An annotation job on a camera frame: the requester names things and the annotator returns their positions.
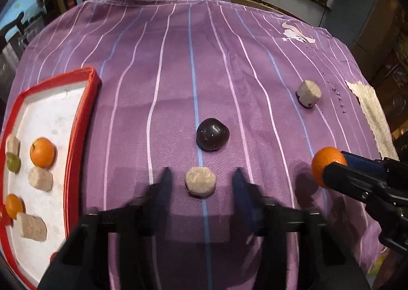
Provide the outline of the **green grape ball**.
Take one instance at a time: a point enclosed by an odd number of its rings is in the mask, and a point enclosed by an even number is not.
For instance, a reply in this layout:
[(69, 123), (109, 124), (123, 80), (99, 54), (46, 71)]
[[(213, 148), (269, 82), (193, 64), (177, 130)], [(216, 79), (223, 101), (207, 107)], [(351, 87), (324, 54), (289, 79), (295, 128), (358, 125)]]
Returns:
[(18, 173), (21, 167), (21, 160), (20, 158), (11, 152), (6, 153), (6, 165), (8, 170), (11, 173)]

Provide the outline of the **purple striped tablecloth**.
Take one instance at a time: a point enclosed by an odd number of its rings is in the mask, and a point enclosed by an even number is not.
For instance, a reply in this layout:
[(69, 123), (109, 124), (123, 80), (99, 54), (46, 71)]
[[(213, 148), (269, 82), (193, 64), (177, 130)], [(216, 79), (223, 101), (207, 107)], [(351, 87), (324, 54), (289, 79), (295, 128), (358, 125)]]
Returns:
[[(347, 81), (369, 85), (327, 30), (224, 0), (89, 0), (46, 26), (23, 52), (2, 133), (28, 88), (92, 67), (101, 84), (81, 166), (80, 218), (36, 289), (368, 289), (383, 247), (366, 205), (314, 180), (316, 152), (382, 159)], [(296, 96), (314, 81), (313, 108)], [(205, 152), (215, 118), (226, 145)], [(216, 175), (188, 193), (191, 167)], [(165, 231), (136, 233), (136, 199), (172, 171)], [(234, 208), (232, 175), (270, 198), (271, 232), (254, 235)]]

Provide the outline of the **dark purple plum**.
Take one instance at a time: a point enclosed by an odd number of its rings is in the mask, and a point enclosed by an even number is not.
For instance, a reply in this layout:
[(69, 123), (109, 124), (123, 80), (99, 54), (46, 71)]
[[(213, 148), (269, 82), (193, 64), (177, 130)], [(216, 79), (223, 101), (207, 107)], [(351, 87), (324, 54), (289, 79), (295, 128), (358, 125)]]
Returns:
[(215, 118), (203, 120), (196, 131), (196, 143), (205, 152), (215, 152), (227, 144), (230, 136), (229, 128)]

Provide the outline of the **small orange mandarin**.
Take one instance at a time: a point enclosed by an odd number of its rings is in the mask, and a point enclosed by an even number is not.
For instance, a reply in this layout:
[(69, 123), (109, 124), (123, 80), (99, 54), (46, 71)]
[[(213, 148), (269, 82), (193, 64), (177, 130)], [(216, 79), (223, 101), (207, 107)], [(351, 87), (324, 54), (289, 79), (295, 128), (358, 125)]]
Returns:
[(30, 147), (30, 159), (37, 167), (50, 168), (55, 159), (53, 143), (45, 137), (36, 139)]

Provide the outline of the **beige foam piece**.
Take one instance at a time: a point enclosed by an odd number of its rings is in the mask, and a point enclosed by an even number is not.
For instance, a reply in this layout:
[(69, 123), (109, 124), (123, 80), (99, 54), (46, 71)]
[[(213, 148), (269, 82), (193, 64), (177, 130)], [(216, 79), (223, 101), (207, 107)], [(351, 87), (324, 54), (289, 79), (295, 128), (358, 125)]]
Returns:
[(295, 94), (305, 108), (313, 108), (322, 97), (320, 87), (311, 80), (302, 81)]
[(8, 135), (6, 138), (6, 154), (19, 155), (20, 140), (15, 135)]

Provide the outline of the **large beige foam block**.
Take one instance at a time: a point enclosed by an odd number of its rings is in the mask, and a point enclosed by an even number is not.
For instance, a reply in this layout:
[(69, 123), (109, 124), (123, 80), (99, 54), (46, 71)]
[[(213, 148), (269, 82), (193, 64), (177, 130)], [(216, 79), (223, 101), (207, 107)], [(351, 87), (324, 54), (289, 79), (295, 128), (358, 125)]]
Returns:
[(17, 228), (22, 238), (44, 242), (47, 237), (47, 227), (42, 218), (26, 213), (17, 213)]

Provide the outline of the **large orange back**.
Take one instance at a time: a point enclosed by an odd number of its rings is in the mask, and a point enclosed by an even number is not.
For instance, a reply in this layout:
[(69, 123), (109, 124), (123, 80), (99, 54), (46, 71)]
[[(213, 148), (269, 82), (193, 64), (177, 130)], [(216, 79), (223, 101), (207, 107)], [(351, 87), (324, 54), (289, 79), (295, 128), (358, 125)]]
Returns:
[(6, 197), (6, 211), (8, 215), (15, 220), (19, 213), (24, 212), (24, 205), (22, 200), (15, 194), (9, 194)]

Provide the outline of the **tall beige foam cylinder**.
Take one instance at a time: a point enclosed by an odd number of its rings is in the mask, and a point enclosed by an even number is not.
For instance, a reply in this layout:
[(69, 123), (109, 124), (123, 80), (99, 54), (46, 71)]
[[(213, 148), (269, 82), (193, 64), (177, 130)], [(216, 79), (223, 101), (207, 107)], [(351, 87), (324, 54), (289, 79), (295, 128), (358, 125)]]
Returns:
[(53, 187), (53, 174), (40, 167), (32, 167), (28, 172), (28, 183), (35, 189), (49, 192)]

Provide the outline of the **red tomato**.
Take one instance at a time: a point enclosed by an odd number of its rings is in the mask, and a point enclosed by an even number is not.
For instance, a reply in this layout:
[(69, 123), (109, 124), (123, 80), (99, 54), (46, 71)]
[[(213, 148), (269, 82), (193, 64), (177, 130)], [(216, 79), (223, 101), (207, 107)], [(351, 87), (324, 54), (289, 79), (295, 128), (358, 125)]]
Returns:
[(50, 257), (50, 263), (52, 263), (53, 261), (54, 261), (54, 259), (57, 257), (57, 255), (58, 255), (58, 251), (56, 251), (56, 252), (54, 252), (52, 255), (51, 255), (51, 257)]
[(0, 206), (0, 225), (11, 226), (12, 223), (13, 223), (13, 219), (7, 213), (5, 205), (1, 204)]

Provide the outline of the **large orange front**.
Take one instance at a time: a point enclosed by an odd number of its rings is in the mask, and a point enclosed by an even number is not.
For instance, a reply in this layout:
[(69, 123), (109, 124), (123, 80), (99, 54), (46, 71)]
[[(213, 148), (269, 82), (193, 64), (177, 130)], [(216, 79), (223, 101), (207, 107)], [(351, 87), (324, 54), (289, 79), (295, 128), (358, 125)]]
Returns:
[(311, 171), (314, 180), (322, 188), (327, 188), (323, 181), (324, 169), (332, 164), (339, 163), (343, 166), (347, 165), (347, 161), (343, 154), (336, 148), (328, 146), (316, 152), (311, 163)]

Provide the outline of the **large orange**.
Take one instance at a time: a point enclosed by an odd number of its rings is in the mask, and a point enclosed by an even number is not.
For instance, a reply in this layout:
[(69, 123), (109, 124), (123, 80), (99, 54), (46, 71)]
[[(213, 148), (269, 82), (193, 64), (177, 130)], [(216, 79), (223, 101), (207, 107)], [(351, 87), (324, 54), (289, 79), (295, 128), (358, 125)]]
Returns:
[(347, 161), (343, 154), (336, 148), (328, 146), (316, 152), (311, 163), (311, 171), (314, 180), (322, 188), (327, 188), (323, 181), (324, 169), (332, 164), (339, 163), (343, 166), (347, 165)]
[(6, 197), (6, 211), (8, 215), (15, 220), (19, 213), (24, 212), (24, 205), (22, 200), (15, 194), (9, 194)]

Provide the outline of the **white lace doily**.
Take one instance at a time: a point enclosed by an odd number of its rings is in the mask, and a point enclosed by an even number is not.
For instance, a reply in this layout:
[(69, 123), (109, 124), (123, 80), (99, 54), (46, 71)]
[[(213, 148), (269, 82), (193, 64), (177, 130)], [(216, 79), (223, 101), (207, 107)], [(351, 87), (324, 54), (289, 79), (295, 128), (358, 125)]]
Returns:
[(347, 81), (347, 86), (359, 100), (362, 112), (373, 132), (381, 158), (389, 158), (399, 161), (386, 116), (374, 88), (370, 85), (364, 85), (361, 81), (356, 83)]

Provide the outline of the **small beige foam cylinder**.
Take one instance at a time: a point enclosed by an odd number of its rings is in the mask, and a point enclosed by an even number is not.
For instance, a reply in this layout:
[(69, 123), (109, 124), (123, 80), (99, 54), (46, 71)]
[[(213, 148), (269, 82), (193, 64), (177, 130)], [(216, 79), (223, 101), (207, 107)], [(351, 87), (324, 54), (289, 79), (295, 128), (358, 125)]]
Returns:
[(216, 175), (208, 167), (191, 167), (185, 176), (185, 186), (193, 196), (209, 197), (216, 190)]

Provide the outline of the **wooden chair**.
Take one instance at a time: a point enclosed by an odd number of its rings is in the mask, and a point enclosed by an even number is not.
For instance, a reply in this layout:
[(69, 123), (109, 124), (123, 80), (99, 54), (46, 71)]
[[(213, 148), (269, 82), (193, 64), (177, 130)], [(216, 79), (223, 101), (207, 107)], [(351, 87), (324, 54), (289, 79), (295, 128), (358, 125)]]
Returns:
[(18, 31), (19, 31), (21, 34), (24, 33), (24, 26), (23, 26), (23, 23), (22, 23), (23, 17), (24, 17), (24, 12), (20, 12), (19, 15), (16, 17), (15, 20), (13, 20), (13, 21), (7, 23), (5, 26), (3, 26), (3, 27), (0, 29), (0, 37), (1, 37), (1, 40), (3, 40), (3, 39), (6, 40), (6, 35), (7, 35), (7, 33), (8, 33), (11, 29), (13, 29), (13, 28), (17, 28)]

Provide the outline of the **red rimmed white tray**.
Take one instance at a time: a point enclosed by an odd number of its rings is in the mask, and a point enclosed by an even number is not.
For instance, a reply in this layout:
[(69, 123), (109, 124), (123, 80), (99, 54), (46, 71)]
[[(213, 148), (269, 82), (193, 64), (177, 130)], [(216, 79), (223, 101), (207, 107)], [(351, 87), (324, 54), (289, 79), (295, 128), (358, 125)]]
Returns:
[(80, 218), (81, 166), (101, 84), (92, 67), (59, 74), (15, 100), (1, 140), (1, 257), (36, 289)]

